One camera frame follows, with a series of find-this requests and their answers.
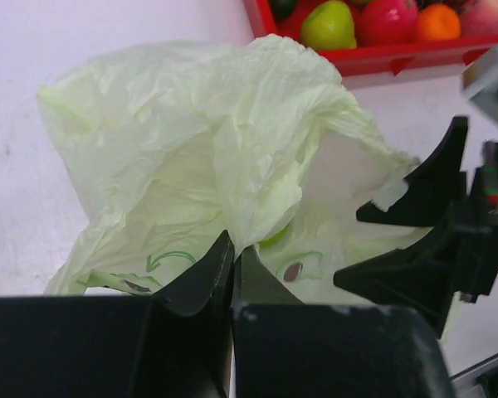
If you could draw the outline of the lime green fruit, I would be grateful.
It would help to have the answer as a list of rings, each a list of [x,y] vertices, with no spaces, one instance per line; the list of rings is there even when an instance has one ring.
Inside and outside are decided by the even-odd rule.
[[[265,248],[268,248],[268,247],[271,247],[271,246],[277,244],[280,240],[282,240],[284,238],[289,227],[290,227],[290,224],[287,224],[283,229],[281,229],[279,232],[277,232],[276,234],[271,236],[269,239],[260,241],[259,242],[260,247],[262,249],[265,249]]]

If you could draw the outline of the aluminium front rail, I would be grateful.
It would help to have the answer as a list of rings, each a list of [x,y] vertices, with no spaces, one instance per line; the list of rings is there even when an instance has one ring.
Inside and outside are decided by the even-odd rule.
[[[457,398],[498,397],[498,353],[451,378]]]

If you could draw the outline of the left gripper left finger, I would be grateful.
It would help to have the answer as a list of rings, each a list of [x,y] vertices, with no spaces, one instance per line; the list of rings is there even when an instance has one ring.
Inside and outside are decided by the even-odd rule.
[[[0,298],[0,397],[224,397],[234,248],[151,295]]]

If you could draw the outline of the dark green avocado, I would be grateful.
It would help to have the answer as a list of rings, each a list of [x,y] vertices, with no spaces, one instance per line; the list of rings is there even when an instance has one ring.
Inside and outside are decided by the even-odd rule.
[[[290,17],[297,6],[296,0],[269,0],[268,3],[273,17],[277,21],[282,21]]]

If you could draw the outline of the pink peach from bag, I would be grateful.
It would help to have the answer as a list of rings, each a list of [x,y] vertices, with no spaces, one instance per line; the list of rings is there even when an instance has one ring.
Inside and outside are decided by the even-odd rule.
[[[460,9],[461,36],[498,35],[498,0],[466,1]]]

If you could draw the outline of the pale green plastic bag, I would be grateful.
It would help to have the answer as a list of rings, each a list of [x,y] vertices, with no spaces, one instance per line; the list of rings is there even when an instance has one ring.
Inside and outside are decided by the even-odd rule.
[[[47,294],[153,293],[227,232],[301,301],[362,304],[334,272],[427,234],[356,220],[367,201],[400,199],[418,160],[291,39],[133,46],[77,66],[37,104],[89,220]]]

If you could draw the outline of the red plastic tray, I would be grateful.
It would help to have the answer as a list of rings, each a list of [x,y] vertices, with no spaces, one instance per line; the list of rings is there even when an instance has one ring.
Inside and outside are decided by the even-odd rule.
[[[320,1],[299,1],[293,13],[277,21],[267,0],[244,0],[252,33],[255,37],[276,34],[300,39],[300,27]],[[462,38],[432,43],[409,43],[387,46],[359,46],[353,50],[322,52],[343,76],[369,75],[403,70],[471,64],[498,42],[498,35]]]

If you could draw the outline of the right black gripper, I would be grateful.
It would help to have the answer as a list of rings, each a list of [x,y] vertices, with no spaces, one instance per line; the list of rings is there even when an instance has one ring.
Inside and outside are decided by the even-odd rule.
[[[461,162],[468,118],[455,116],[431,155],[403,181],[407,192],[387,211],[373,201],[356,211],[366,223],[432,227],[466,194]],[[436,227],[406,249],[391,250],[334,273],[334,286],[378,305],[418,311],[439,337],[456,292],[464,303],[489,295],[498,276],[498,142],[482,146],[482,165],[456,230]]]

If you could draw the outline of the green pear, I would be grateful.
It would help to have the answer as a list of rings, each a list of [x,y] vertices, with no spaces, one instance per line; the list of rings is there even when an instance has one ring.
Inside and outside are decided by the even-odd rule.
[[[337,51],[357,47],[353,14],[342,1],[326,1],[303,21],[300,42],[315,51]]]

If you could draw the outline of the orange fruit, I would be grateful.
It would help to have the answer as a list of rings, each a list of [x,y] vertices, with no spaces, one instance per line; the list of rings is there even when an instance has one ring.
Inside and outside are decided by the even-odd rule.
[[[447,5],[435,3],[424,8],[418,14],[414,31],[414,41],[447,41],[460,37],[460,18]]]

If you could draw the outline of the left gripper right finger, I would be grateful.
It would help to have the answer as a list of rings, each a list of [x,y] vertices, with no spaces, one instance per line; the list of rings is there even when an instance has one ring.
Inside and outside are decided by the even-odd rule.
[[[437,339],[410,308],[305,304],[246,248],[235,263],[239,397],[452,397]]]

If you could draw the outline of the red apple from bag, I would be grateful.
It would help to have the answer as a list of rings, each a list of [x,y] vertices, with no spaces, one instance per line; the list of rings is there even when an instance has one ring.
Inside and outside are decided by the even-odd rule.
[[[360,13],[360,40],[365,46],[408,43],[413,38],[418,13],[415,1],[372,1]]]

